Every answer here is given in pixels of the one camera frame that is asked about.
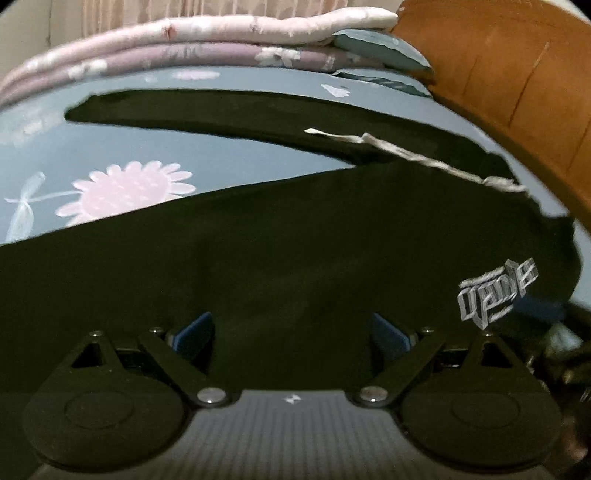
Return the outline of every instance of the black fabric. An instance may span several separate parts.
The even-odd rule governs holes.
[[[210,311],[209,375],[230,388],[356,390],[371,316],[445,329],[458,284],[533,257],[539,299],[580,273],[569,220],[405,161],[187,197],[0,248],[0,463],[29,456],[24,402],[88,331],[136,335]],[[508,315],[499,322],[511,322]]]
[[[433,103],[435,109],[440,105]],[[428,121],[429,108],[424,115]],[[125,90],[93,95],[66,112],[73,122],[170,129],[249,138],[341,158],[354,165],[389,162],[373,147],[341,143],[304,131],[365,132],[399,147],[485,178],[515,179],[505,160],[468,138],[430,125],[345,103],[268,92]]]

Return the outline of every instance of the wall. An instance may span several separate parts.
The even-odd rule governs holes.
[[[51,0],[17,0],[0,15],[0,77],[48,48]]]

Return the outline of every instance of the silver logo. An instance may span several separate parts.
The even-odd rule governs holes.
[[[511,260],[478,278],[460,283],[457,302],[462,321],[472,319],[482,330],[488,324],[507,315],[513,309],[513,301],[525,295],[525,289],[538,278],[533,258],[521,265]]]

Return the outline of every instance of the folded blanket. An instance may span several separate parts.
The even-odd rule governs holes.
[[[374,7],[342,8],[315,17],[284,20],[251,15],[166,18],[76,40],[37,55],[8,73],[0,83],[0,93],[35,74],[129,48],[207,41],[305,45],[326,40],[344,28],[391,29],[397,21],[397,14]]]
[[[285,67],[328,73],[351,67],[383,67],[375,60],[334,47],[284,48],[228,42],[160,44],[132,48],[27,77],[0,90],[0,107],[88,78],[165,67],[205,65]]]

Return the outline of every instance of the circular pad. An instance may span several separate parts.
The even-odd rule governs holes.
[[[165,384],[127,373],[85,375],[75,375],[78,388],[66,377],[25,408],[25,435],[48,463],[77,471],[126,468],[156,455],[180,432],[183,403]]]
[[[525,389],[487,391],[484,382],[478,383],[440,374],[418,385],[401,406],[409,435],[456,468],[492,473],[541,463],[560,428],[560,409],[552,397]]]

